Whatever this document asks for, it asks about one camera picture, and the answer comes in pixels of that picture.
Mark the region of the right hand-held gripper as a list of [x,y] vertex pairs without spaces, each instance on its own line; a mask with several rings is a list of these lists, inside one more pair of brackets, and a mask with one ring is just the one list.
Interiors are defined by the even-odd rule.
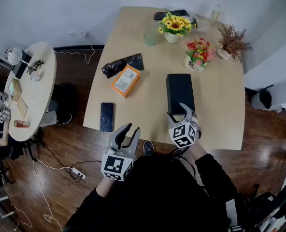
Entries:
[[167,113],[167,115],[170,125],[170,138],[181,149],[193,145],[201,138],[201,127],[195,112],[184,103],[180,102],[179,105],[186,112],[182,121],[177,121],[171,113]]

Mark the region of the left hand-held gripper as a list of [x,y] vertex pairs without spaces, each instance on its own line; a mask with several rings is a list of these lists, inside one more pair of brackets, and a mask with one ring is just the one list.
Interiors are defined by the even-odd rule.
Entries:
[[109,146],[102,156],[101,172],[106,178],[125,181],[136,160],[135,151],[139,142],[141,130],[138,127],[128,145],[121,146],[132,124],[121,126],[110,134]]

